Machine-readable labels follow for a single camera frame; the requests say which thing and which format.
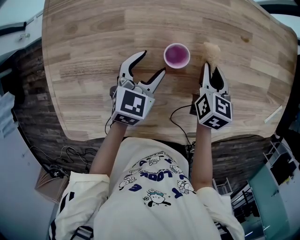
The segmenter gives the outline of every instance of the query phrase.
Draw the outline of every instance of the person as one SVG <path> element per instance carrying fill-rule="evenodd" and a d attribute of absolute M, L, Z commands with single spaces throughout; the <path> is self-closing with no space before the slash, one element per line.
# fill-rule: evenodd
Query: person
<path fill-rule="evenodd" d="M 221 239 L 244 231 L 229 200 L 212 188 L 211 130 L 197 124 L 191 182 L 188 162 L 151 139 L 128 137 L 114 122 L 90 173 L 70 175 L 49 236 L 52 240 Z"/>

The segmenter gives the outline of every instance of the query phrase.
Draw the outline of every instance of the sleeve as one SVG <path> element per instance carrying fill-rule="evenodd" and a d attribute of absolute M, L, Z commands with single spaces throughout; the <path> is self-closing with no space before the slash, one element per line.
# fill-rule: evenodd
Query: sleeve
<path fill-rule="evenodd" d="M 85 225 L 107 200 L 109 177 L 71 172 L 56 218 L 49 228 L 51 240 L 70 240 L 75 230 Z"/>
<path fill-rule="evenodd" d="M 243 227 L 233 215 L 230 197 L 221 196 L 212 187 L 203 187 L 196 194 L 214 222 L 225 226 L 234 240 L 245 239 Z"/>

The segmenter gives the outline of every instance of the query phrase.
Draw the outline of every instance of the wooden tabletop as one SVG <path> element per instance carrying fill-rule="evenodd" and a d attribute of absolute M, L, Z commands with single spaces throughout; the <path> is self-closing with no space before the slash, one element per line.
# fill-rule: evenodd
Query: wooden tabletop
<path fill-rule="evenodd" d="M 68 138 L 80 141 L 105 137 L 109 88 L 126 58 L 148 51 L 133 70 L 136 82 L 147 81 L 167 67 L 163 52 L 169 44 L 186 45 L 190 63 L 183 69 L 167 67 L 146 120 L 127 131 L 128 136 L 178 143 L 187 141 L 170 115 L 191 104 L 199 91 L 203 42 L 221 49 L 219 67 L 233 104 L 232 123 L 213 131 L 213 141 L 274 133 L 291 91 L 298 45 L 290 28 L 251 0 L 46 0 L 42 42 L 60 124 Z M 183 108 L 172 119 L 193 136 L 197 120 L 188 113 L 189 107 Z"/>

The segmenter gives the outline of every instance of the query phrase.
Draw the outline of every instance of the purple liquid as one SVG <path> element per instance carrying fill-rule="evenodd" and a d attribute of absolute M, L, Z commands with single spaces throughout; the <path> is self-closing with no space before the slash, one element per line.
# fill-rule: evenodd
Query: purple liquid
<path fill-rule="evenodd" d="M 178 65 L 184 63 L 188 58 L 188 53 L 185 48 L 181 46 L 172 46 L 165 53 L 166 60 L 173 64 Z"/>

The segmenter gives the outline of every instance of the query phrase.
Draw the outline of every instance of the cup rim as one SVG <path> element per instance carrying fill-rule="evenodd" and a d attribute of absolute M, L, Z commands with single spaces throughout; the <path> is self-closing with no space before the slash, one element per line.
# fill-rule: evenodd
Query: cup rim
<path fill-rule="evenodd" d="M 184 49 L 187 50 L 187 53 L 188 53 L 187 60 L 186 60 L 186 62 L 184 62 L 184 63 L 181 64 L 181 65 L 178 65 L 178 64 L 177 64 L 177 65 L 170 64 L 170 63 L 167 61 L 166 57 L 165 57 L 165 53 L 168 51 L 168 49 L 169 49 L 170 47 L 172 47 L 172 46 L 174 46 L 174 45 L 179 45 L 179 46 L 181 46 L 181 47 L 183 47 Z M 191 54 L 190 54 L 190 52 L 189 52 L 189 49 L 188 49 L 185 45 L 183 45 L 182 43 L 172 43 L 172 44 L 168 45 L 168 46 L 165 48 L 165 51 L 164 51 L 164 60 L 165 60 L 165 63 L 166 63 L 169 67 L 171 67 L 171 68 L 175 68 L 175 69 L 184 68 L 184 67 L 189 63 L 190 59 L 191 59 Z"/>

